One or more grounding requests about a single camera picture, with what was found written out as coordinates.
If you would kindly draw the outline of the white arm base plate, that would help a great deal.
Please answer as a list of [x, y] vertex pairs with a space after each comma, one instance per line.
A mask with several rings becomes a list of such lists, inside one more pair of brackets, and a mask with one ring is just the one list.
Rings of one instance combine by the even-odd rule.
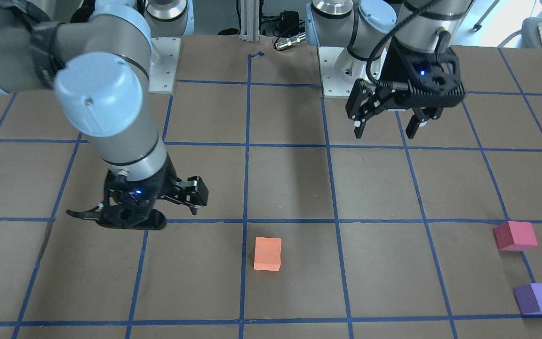
[[151, 94], [172, 94], [181, 39], [179, 37], [153, 37], [151, 43], [149, 92]]
[[318, 57], [325, 98], [347, 99], [355, 80], [369, 80], [367, 60], [355, 58], [346, 48], [319, 47]]

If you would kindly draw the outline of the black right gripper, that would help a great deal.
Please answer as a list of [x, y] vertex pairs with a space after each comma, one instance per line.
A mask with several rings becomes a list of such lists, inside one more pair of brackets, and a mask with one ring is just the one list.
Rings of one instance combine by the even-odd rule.
[[209, 190], [200, 176], [176, 181], [176, 172], [168, 156], [163, 167], [144, 180], [131, 182], [126, 176], [108, 170], [103, 200], [91, 210], [67, 210], [66, 214], [95, 221], [108, 229], [161, 230], [166, 226], [166, 218], [153, 206], [165, 189], [171, 187], [170, 201], [187, 206], [192, 215], [197, 215], [199, 208], [208, 204]]

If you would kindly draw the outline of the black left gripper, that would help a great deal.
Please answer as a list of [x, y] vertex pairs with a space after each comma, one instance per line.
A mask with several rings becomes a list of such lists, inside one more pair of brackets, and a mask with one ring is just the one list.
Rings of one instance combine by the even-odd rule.
[[372, 117], [396, 109], [413, 110], [405, 129], [407, 138], [413, 139], [423, 124], [441, 116], [439, 108], [457, 106], [465, 99], [467, 92], [458, 56], [450, 47], [440, 46], [438, 52], [413, 51], [394, 40], [389, 45], [380, 79], [404, 87], [374, 87], [364, 79], [355, 80], [345, 109], [353, 120], [357, 139], [362, 138]]

